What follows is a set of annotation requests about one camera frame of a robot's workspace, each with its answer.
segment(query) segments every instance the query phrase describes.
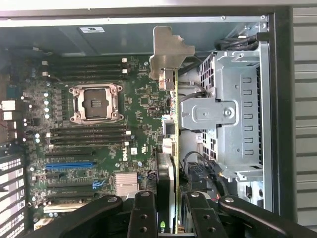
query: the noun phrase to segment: white sticker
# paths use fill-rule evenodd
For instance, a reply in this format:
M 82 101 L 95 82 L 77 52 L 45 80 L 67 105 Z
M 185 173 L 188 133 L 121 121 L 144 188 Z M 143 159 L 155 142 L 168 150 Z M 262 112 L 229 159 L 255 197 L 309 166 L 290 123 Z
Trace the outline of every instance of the white sticker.
M 133 147 L 131 148 L 131 155 L 137 155 L 138 154 L 138 148 Z
M 102 33 L 102 32 L 105 32 L 104 29 L 100 26 L 80 27 L 80 30 L 83 33 Z

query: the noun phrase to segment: metal bracket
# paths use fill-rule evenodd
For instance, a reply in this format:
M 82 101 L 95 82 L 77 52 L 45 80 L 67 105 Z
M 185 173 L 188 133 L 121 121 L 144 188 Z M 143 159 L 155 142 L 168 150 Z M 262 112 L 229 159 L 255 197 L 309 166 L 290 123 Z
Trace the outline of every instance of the metal bracket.
M 217 124 L 236 122 L 235 102 L 215 98 L 192 98 L 180 104 L 182 127 L 189 130 L 215 129 Z
M 173 36 L 169 26 L 153 29 L 154 55 L 150 57 L 149 77 L 159 80 L 162 69 L 177 69 L 188 56 L 195 54 L 194 46 L 187 46 L 180 36 Z

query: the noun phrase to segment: screw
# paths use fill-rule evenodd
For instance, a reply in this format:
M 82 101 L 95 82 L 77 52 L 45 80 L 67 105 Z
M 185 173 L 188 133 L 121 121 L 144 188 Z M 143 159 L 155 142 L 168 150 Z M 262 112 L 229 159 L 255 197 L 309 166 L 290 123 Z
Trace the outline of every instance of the screw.
M 144 193 L 141 194 L 142 197 L 148 197 L 149 195 L 150 195 L 149 192 L 144 192 Z
M 231 197 L 226 198 L 225 201 L 228 203 L 234 202 L 233 198 Z
M 226 117 L 228 117 L 228 116 L 231 115 L 232 112 L 231 112 L 231 110 L 229 110 L 229 109 L 225 109 L 223 113 L 224 113 L 224 115 L 225 115 Z
M 191 196 L 192 196 L 192 197 L 199 197 L 199 193 L 193 192 L 193 193 L 191 194 Z
M 116 200 L 118 200 L 116 197 L 112 197 L 108 199 L 108 202 L 115 202 Z

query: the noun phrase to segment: wire bundle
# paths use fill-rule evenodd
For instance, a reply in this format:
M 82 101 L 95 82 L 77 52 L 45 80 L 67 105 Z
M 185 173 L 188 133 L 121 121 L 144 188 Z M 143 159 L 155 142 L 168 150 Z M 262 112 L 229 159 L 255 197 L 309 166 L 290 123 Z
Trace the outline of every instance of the wire bundle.
M 226 38 L 215 43 L 215 48 L 219 51 L 253 51 L 258 46 L 256 35 L 246 38 Z

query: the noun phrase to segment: mounting hole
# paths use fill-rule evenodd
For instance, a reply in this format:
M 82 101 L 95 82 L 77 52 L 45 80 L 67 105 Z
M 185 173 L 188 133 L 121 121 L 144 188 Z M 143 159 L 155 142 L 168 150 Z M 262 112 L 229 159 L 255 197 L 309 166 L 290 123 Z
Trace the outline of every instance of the mounting hole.
M 141 233 L 145 233 L 145 232 L 147 232 L 147 230 L 148 230 L 148 228 L 146 228 L 146 227 L 141 227 L 140 228 L 140 232 Z
M 208 227 L 207 229 L 210 233 L 214 233 L 216 231 L 215 227 Z

